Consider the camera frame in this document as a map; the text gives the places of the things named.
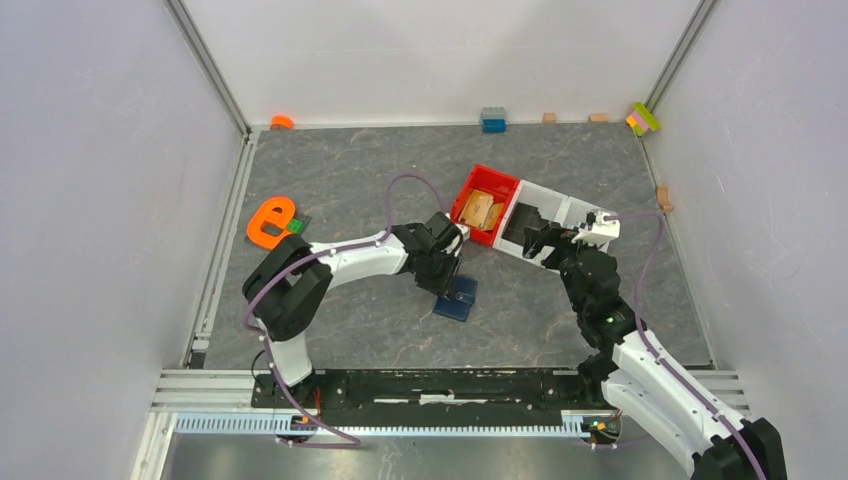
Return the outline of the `flat tan wooden block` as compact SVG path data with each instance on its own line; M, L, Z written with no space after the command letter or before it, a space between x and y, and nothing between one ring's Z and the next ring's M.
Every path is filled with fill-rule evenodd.
M606 113L592 113L588 116L588 121L591 123L608 123L610 118Z

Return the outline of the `navy blue card holder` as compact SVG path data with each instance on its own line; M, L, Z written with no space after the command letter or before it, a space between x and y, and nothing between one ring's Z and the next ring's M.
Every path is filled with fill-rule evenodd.
M476 301L478 281L464 275L457 275L463 296L449 300L440 296L436 299L432 313L458 322L466 322Z

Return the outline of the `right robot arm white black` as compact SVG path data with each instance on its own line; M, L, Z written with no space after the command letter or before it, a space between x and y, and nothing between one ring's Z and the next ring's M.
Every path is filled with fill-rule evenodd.
M578 367L577 392L591 408L609 404L659 442L692 479L785 479L781 436L765 418L748 420L661 348L619 293L615 258L557 223L524 230L528 259L559 273L581 335L597 349Z

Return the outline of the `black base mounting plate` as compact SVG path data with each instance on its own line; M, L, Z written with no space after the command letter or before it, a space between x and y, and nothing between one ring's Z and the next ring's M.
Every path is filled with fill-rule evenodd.
M326 369L284 392L256 376L251 405L297 401L336 427L548 427L564 411L609 411L600 390L575 370Z

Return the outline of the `green pink toy brick stack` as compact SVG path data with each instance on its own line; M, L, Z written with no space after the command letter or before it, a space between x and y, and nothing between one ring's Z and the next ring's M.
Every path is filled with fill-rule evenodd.
M638 137L661 129L659 120L641 102L632 104L632 111L625 118L625 122Z

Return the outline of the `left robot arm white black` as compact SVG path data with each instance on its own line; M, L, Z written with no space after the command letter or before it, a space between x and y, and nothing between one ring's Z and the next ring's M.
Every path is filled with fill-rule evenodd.
M271 360L275 392L290 407L314 394L305 332L335 287L377 276L409 274L415 285L451 299L470 229L443 212L424 223L391 225L360 239L310 243L291 235L248 276L242 293Z

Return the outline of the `green toy block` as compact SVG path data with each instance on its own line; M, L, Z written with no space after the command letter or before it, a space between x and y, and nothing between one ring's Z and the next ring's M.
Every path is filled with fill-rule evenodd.
M308 225L307 221L299 218L293 218L286 225L286 230L290 234L302 234Z

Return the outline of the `white plastic bin right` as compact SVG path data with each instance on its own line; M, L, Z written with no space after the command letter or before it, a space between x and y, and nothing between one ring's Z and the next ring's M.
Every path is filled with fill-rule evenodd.
M581 222L585 220L586 214L590 210L604 210L613 213L616 216L616 213L603 209L597 205L588 203L586 201L580 200L576 197L569 197L565 203L563 204L564 208L564 217L562 219L562 225L571 231L577 231L577 227Z

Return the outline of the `curved tan wooden piece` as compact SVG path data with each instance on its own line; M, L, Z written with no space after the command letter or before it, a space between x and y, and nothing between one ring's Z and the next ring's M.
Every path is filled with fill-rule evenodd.
M656 200L660 211L664 215L670 214L674 211L675 206L670 199L669 188L667 185L659 185L656 188Z

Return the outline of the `red plastic bin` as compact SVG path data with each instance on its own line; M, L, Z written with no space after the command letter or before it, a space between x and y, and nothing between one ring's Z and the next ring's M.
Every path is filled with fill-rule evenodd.
M453 203L451 219L470 229L472 241L491 247L519 183L516 177L476 164Z

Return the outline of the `orange plastic letter shape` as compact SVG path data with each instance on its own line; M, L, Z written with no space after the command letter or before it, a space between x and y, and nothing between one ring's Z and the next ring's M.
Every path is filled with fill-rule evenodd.
M288 197L272 197L255 212L246 228L247 238L256 246L272 250L294 233L289 224L295 219L296 206Z

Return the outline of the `white plastic bin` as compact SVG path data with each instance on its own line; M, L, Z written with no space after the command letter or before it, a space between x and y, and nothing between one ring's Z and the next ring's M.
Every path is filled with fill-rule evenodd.
M525 229L540 229L551 222L564 223L569 197L560 192L520 180L515 193L505 209L501 225L496 231L492 248L500 253L541 267L542 260L552 252L545 247L534 258L523 256Z
M616 213L603 209L597 205L588 203L586 201L580 200L576 197L569 197L565 203L563 204L564 208L564 217L562 219L562 225L571 231L577 231L577 227L581 222L585 220L586 214L590 210L604 210L613 213L616 216Z

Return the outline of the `white plastic bin left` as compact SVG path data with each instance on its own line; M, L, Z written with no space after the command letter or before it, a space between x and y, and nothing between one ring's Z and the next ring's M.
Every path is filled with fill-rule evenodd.
M552 252L545 247L534 258L523 256L525 229L540 229L551 222L564 223L569 197L560 192L520 180L515 193L505 209L501 225L496 231L492 248L500 253L541 267L542 260Z

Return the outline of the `blue grey toy brick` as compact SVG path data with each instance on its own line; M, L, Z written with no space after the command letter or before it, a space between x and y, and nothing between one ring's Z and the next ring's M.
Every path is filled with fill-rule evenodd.
M480 112L483 133L504 133L507 130L507 112L504 107L483 107Z

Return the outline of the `orange round cap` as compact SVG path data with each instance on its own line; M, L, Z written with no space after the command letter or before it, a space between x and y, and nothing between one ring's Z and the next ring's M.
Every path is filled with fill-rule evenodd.
M293 120L285 115L275 115L269 123L270 130L291 130L294 128Z

